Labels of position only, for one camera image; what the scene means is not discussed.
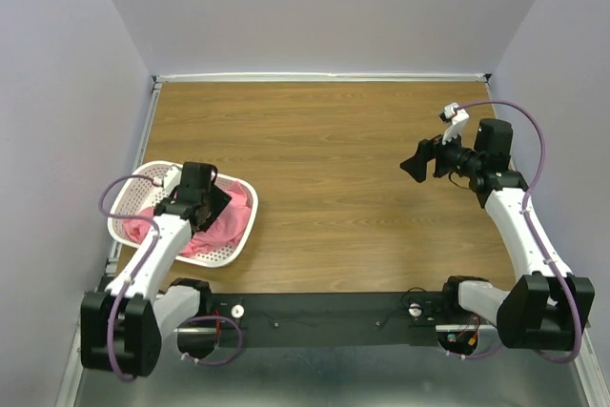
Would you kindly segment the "white perforated plastic basket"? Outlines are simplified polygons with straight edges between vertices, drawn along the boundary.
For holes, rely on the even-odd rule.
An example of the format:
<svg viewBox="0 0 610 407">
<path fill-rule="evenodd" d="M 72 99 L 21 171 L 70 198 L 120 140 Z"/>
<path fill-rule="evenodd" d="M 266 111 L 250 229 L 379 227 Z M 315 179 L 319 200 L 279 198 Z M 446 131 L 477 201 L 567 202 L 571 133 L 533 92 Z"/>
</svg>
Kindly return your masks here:
<svg viewBox="0 0 610 407">
<path fill-rule="evenodd" d="M 157 160 L 148 162 L 136 169 L 133 172 L 135 177 L 125 180 L 122 184 L 122 188 L 112 204 L 111 212 L 122 215 L 142 214 L 151 217 L 153 215 L 153 207 L 170 193 L 170 190 L 156 188 L 153 185 L 153 178 L 163 176 L 171 165 L 181 166 L 177 163 Z M 241 183 L 248 190 L 248 203 L 252 208 L 251 218 L 239 244 L 228 253 L 223 251 L 210 253 L 210 256 L 214 254 L 219 257 L 217 261 L 206 258 L 202 260 L 192 259 L 180 255 L 176 257 L 178 261 L 203 268 L 217 269 L 233 263 L 240 256 L 254 226 L 258 210 L 258 196 L 255 189 L 248 182 L 226 174 L 221 173 L 215 180 L 215 185 L 224 191 L 233 182 Z"/>
</svg>

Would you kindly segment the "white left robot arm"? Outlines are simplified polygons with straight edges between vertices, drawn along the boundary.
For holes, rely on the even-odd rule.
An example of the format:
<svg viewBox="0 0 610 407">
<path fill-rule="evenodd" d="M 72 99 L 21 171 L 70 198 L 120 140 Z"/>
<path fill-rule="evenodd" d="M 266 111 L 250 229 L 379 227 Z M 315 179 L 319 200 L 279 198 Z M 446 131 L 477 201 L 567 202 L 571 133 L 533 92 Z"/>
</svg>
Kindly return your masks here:
<svg viewBox="0 0 610 407">
<path fill-rule="evenodd" d="M 180 251 L 227 203 L 215 185 L 215 166 L 186 162 L 179 171 L 153 214 L 134 216 L 149 230 L 131 261 L 103 290 L 84 295 L 80 360 L 86 369 L 112 372 L 124 382 L 149 376 L 176 328 L 212 319 L 207 283 L 180 279 L 158 292 Z"/>
</svg>

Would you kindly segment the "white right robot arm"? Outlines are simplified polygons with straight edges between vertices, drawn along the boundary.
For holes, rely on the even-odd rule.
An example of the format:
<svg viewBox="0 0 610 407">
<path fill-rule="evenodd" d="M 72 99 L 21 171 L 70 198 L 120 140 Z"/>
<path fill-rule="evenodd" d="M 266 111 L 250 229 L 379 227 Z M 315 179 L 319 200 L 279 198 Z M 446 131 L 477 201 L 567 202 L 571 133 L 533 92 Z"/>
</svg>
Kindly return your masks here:
<svg viewBox="0 0 610 407">
<path fill-rule="evenodd" d="M 426 180 L 429 165 L 435 178 L 453 173 L 467 178 L 498 229 L 516 283 L 503 291 L 484 279 L 452 276 L 438 300 L 439 313 L 452 323 L 477 315 L 496 328 L 507 348 L 573 357 L 580 350 L 594 286 L 562 261 L 539 222 L 526 181 L 511 170 L 511 124 L 481 119 L 471 148 L 461 143 L 461 126 L 452 123 L 445 133 L 419 141 L 400 168 L 418 183 Z"/>
</svg>

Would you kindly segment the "pink t shirt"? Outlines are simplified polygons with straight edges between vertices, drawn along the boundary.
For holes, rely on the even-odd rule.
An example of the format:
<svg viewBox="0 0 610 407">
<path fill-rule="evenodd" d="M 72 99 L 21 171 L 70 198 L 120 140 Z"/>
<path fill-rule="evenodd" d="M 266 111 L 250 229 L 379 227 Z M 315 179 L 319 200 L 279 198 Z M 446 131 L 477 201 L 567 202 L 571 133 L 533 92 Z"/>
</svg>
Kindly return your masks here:
<svg viewBox="0 0 610 407">
<path fill-rule="evenodd" d="M 180 256 L 219 260 L 212 252 L 228 253 L 236 247 L 251 218 L 252 208 L 248 203 L 248 190 L 239 182 L 233 182 L 224 192 L 231 197 L 228 206 L 206 232 L 198 232 L 180 251 Z"/>
</svg>

